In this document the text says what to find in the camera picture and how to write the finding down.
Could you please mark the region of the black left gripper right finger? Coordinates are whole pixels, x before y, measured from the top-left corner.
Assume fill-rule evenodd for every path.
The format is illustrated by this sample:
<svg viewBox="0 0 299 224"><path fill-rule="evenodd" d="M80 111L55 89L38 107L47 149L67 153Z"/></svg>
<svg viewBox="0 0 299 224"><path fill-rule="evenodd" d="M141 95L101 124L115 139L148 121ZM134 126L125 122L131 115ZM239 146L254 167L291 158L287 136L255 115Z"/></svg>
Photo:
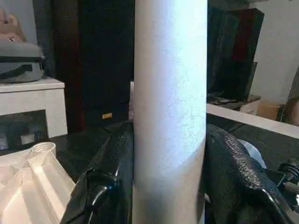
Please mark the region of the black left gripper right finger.
<svg viewBox="0 0 299 224"><path fill-rule="evenodd" d="M233 135L206 127L205 192L218 224L297 224L299 162L271 171Z"/></svg>

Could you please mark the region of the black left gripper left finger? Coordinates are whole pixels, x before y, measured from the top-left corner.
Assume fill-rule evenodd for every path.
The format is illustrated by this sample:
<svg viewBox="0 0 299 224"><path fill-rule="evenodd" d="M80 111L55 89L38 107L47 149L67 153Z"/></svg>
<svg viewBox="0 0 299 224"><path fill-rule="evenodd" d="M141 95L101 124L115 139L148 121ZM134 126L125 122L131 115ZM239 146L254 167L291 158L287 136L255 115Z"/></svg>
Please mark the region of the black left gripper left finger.
<svg viewBox="0 0 299 224"><path fill-rule="evenodd" d="M134 127L121 124L102 144L76 182L63 224L132 223Z"/></svg>

